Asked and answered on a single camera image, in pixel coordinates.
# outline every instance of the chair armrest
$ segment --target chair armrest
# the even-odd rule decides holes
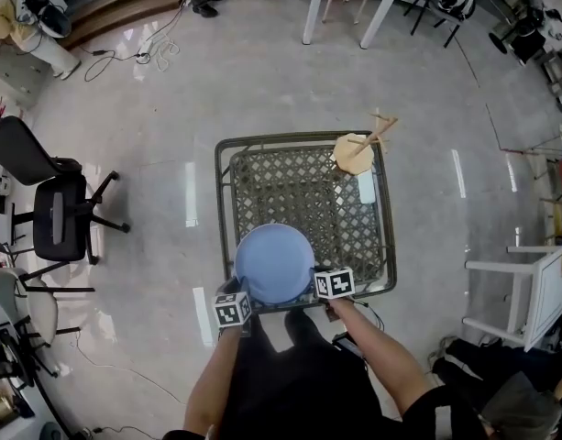
[[[55,157],[52,160],[63,172],[79,172],[83,169],[76,159]]]
[[[54,193],[52,198],[52,209],[50,210],[52,214],[52,244],[58,245],[62,243],[64,236],[64,200],[62,197],[62,192]]]

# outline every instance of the white cabinet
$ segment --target white cabinet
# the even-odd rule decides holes
[[[19,49],[0,46],[0,96],[30,108],[35,105],[50,66],[31,54],[16,55]]]

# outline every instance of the white pants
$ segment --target white pants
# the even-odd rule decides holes
[[[55,38],[40,29],[37,29],[32,36],[18,46],[41,61],[49,63],[55,74],[70,72],[79,63],[79,59],[59,46]]]

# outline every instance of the concrete floor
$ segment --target concrete floor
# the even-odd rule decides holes
[[[504,247],[516,238],[540,243],[538,197],[546,184],[533,181],[526,158],[499,145],[519,149],[552,137],[559,125],[554,100],[534,63],[522,68],[490,44],[494,21],[480,11],[443,49],[449,28],[433,29],[428,16],[411,37],[416,13],[405,18],[403,6],[394,5],[370,48],[360,49],[378,4],[370,0],[354,26],[358,2],[335,3],[311,46],[301,43],[309,0],[228,0],[213,20],[187,9],[171,32],[181,53],[169,57],[166,72],[154,62],[114,61],[86,83],[94,58],[77,50],[83,68],[66,82],[51,81],[30,113],[36,136],[51,155],[80,161],[92,188],[119,171],[122,181],[100,210],[132,224],[127,236],[95,229],[99,265],[80,262],[45,279],[97,290],[60,302],[59,326],[81,325],[79,347],[101,367],[77,350],[74,335],[61,335],[49,351],[61,376],[43,378],[70,425],[135,425],[155,437],[182,425],[212,352],[193,288],[210,298],[223,279],[213,163],[223,138],[372,128],[367,112],[376,106],[398,116],[385,160],[398,283],[369,302],[426,370],[440,337],[480,336],[462,326],[464,315],[503,320],[509,281],[483,285],[464,261],[505,259]],[[123,27],[86,47],[130,55],[170,19]],[[19,212],[31,209],[32,195],[33,188],[17,188]],[[46,262],[29,255],[23,265],[33,270]],[[321,309],[309,313],[325,336],[342,331]],[[263,323],[275,347],[289,346],[282,314]],[[397,417],[378,389],[385,412]],[[104,435],[142,438],[132,431]]]

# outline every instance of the white box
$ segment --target white box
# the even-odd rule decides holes
[[[245,291],[217,295],[211,303],[219,327],[241,326],[252,314],[250,299]]]
[[[356,293],[354,273],[351,268],[316,272],[314,281],[318,298],[331,300]]]

